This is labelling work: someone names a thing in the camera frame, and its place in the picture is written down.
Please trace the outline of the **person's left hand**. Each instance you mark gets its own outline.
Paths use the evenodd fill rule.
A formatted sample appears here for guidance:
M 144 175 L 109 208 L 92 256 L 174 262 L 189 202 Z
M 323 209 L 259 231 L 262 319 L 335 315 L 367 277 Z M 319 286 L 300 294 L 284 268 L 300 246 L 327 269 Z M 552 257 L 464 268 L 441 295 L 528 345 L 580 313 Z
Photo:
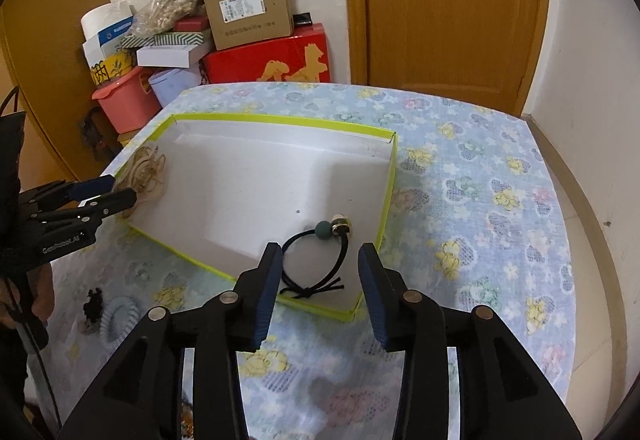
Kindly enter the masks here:
M 54 289 L 52 267 L 50 264 L 31 270 L 27 273 L 34 303 L 32 304 L 32 313 L 40 319 L 41 322 L 47 323 L 54 310 Z M 9 315 L 9 308 L 12 307 L 12 300 L 6 284 L 1 282 L 1 324 L 10 330 L 14 330 L 16 323 L 12 316 Z

